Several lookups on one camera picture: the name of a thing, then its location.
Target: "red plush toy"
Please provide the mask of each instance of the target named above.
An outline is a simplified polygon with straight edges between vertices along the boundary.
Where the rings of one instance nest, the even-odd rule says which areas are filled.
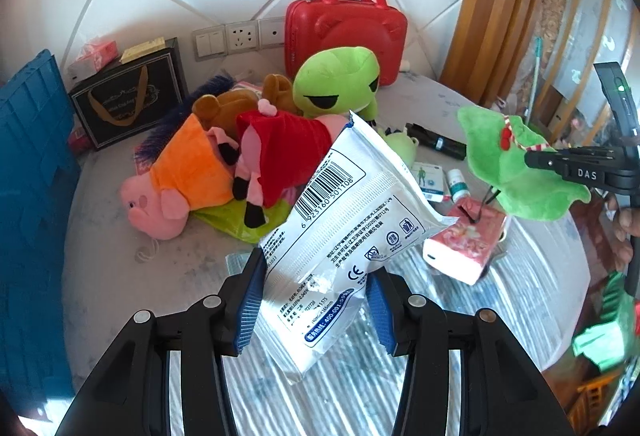
[[[264,225],[263,207],[309,181],[346,123],[341,115],[311,120],[277,111],[267,100],[238,115],[241,155],[233,189],[237,200],[247,199],[247,227]]]

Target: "human hand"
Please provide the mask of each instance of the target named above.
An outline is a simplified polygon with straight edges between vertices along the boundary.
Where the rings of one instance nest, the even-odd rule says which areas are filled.
[[[620,210],[615,196],[607,200],[607,207],[611,211],[616,211],[616,216],[613,219],[613,232],[616,239],[613,240],[611,248],[615,256],[616,270],[624,272],[634,255],[631,242],[626,238],[626,235],[640,237],[640,209]]]

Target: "light switch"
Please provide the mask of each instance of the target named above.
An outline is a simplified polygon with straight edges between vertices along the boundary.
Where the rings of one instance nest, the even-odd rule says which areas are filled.
[[[209,32],[209,44],[212,54],[224,54],[225,48],[225,34],[223,30],[216,30],[215,32]]]
[[[211,55],[211,44],[209,42],[210,34],[201,34],[196,36],[196,49],[198,51],[198,57],[205,57]]]

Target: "pink box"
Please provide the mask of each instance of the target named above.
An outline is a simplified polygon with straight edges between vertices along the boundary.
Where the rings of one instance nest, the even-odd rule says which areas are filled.
[[[150,162],[148,160],[142,161],[140,159],[140,156],[138,155],[139,150],[139,145],[133,148],[133,164],[136,167],[136,175],[138,176],[140,176],[141,174],[145,174],[145,172],[149,172],[149,170],[151,169],[151,165],[153,164],[153,162]]]
[[[108,63],[118,56],[118,47],[115,41],[101,44],[86,44],[82,47],[87,54],[77,58],[66,69],[74,82],[80,82],[102,70]]]
[[[482,275],[504,228],[506,215],[489,205],[482,207],[477,223],[472,223],[460,207],[473,219],[478,217],[481,202],[466,197],[458,200],[449,216],[460,219],[422,247],[422,257],[433,268],[454,279],[473,285]]]

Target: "pink pig plush toy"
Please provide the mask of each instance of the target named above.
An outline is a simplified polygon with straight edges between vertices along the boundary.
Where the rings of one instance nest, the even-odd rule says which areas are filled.
[[[237,200],[246,198],[245,226],[264,225],[263,207],[309,181],[347,122],[341,115],[305,119],[265,99],[238,115],[241,155],[233,191]]]
[[[233,198],[236,159],[238,143],[220,127],[205,131],[191,114],[149,172],[127,178],[120,187],[129,222],[155,239],[175,238],[189,211]]]

